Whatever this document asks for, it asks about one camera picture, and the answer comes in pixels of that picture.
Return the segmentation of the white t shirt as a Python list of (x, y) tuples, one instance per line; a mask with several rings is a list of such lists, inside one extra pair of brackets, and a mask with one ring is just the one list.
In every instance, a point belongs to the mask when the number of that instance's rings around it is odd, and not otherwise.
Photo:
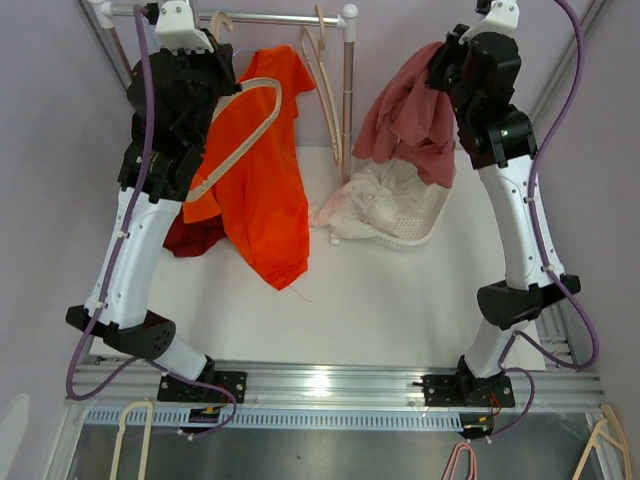
[(368, 163), (321, 207), (311, 209), (310, 225), (327, 227), (340, 239), (375, 239), (394, 248), (419, 245), (448, 196), (448, 189), (424, 183), (410, 163)]

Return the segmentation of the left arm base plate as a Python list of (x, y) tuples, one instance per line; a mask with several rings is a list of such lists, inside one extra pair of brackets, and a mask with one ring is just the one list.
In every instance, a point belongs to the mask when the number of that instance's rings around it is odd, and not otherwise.
[(215, 386), (215, 389), (211, 389), (184, 382), (169, 374), (160, 380), (157, 400), (165, 403), (230, 404), (232, 396), (238, 404), (242, 404), (247, 379), (247, 373), (242, 371), (214, 371), (213, 376), (205, 380)]

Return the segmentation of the beige wooden hanger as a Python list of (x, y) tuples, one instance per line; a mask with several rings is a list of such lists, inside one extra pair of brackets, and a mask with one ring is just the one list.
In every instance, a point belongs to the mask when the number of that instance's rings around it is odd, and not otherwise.
[(308, 26), (302, 26), (299, 33), (300, 48), (323, 110), (334, 165), (341, 167), (343, 164), (342, 138), (334, 92), (324, 63), (326, 25), (320, 4), (314, 5), (314, 12), (319, 21), (319, 35), (315, 36)]
[(217, 118), (223, 114), (233, 103), (239, 100), (243, 95), (253, 90), (272, 90), (275, 95), (275, 103), (272, 111), (262, 120), (260, 124), (256, 124), (252, 131), (243, 123), (248, 119), (248, 115), (242, 118), (234, 118), (235, 123), (226, 129), (226, 132), (232, 132), (235, 139), (239, 138), (241, 133), (245, 133), (245, 138), (236, 146), (236, 148), (213, 170), (204, 177), (197, 185), (193, 185), (187, 194), (186, 203), (195, 203), (207, 191), (209, 191), (261, 138), (261, 136), (269, 129), (273, 122), (277, 119), (282, 104), (282, 88), (280, 82), (273, 78), (255, 77), (238, 84), (240, 90), (230, 97), (224, 97), (214, 111), (212, 118), (212, 126), (221, 126), (222, 123)]

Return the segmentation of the pink t shirt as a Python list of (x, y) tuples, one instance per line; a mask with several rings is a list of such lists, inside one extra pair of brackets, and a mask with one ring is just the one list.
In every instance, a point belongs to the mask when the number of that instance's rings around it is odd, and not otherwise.
[(427, 185), (449, 189), (456, 175), (455, 118), (447, 95), (426, 84), (427, 65), (441, 42), (416, 51), (364, 117), (352, 155), (377, 164), (402, 160)]

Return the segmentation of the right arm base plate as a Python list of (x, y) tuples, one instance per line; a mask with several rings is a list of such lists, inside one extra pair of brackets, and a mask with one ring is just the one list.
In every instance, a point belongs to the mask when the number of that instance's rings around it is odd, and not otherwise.
[(512, 384), (504, 373), (489, 378), (460, 373), (427, 374), (412, 385), (421, 389), (425, 404), (430, 407), (515, 406)]

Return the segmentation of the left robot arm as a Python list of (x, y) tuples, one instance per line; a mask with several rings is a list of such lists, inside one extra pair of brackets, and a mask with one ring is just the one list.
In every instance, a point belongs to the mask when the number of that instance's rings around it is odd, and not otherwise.
[(213, 362), (177, 335), (173, 321), (150, 311), (148, 297), (165, 238), (202, 163), (214, 110), (241, 90), (232, 56), (229, 44), (204, 53), (162, 48), (135, 65), (116, 222), (95, 287), (65, 318), (83, 341), (98, 337), (180, 376), (180, 389), (194, 401), (214, 392)]

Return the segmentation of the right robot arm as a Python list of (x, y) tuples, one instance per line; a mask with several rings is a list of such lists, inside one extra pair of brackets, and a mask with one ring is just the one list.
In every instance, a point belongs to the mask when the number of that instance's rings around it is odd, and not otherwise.
[(426, 84), (448, 96), (460, 143), (489, 196), (505, 259), (504, 280), (477, 292), (483, 321), (455, 374), (456, 395), (470, 405), (499, 386), (500, 356), (514, 333), (580, 290), (579, 278), (536, 242), (537, 233), (550, 235), (545, 219), (533, 220), (529, 211), (539, 193), (530, 176), (537, 144), (529, 117), (511, 102), (520, 67), (512, 37), (473, 34), (463, 24), (427, 65)]

